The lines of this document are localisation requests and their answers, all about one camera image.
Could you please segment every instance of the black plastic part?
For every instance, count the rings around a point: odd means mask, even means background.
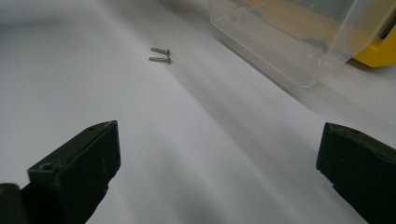
[[[28,224],[20,188],[0,184],[0,224]]]
[[[85,223],[119,168],[116,121],[79,133],[28,170],[22,196],[31,223]]]
[[[396,223],[396,150],[348,127],[326,123],[317,169],[371,224]]]

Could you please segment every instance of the hole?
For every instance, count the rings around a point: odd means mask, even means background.
[[[47,170],[47,171],[49,171],[49,170],[53,170],[53,168],[54,168],[54,166],[53,166],[53,164],[52,163],[44,163],[44,164],[42,164],[41,166],[40,166],[40,169],[42,169],[42,170]]]

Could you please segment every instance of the screw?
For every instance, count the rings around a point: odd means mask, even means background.
[[[171,58],[167,57],[167,58],[154,58],[154,57],[150,57],[148,58],[150,61],[154,61],[154,62],[160,62],[160,63],[168,63],[171,64]]]
[[[171,51],[169,49],[155,49],[155,48],[151,48],[152,51],[157,52],[157,53],[161,53],[164,55],[170,55]]]

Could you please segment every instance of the transparent plastic box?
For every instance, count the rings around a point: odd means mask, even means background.
[[[383,35],[395,0],[209,0],[210,20],[276,72],[313,85]]]

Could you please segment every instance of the white surface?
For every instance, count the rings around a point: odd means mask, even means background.
[[[325,121],[396,147],[395,67],[279,88],[204,0],[0,1],[0,182],[116,119],[122,166],[89,223],[362,223],[315,168]],[[171,65],[149,48],[173,51]]]

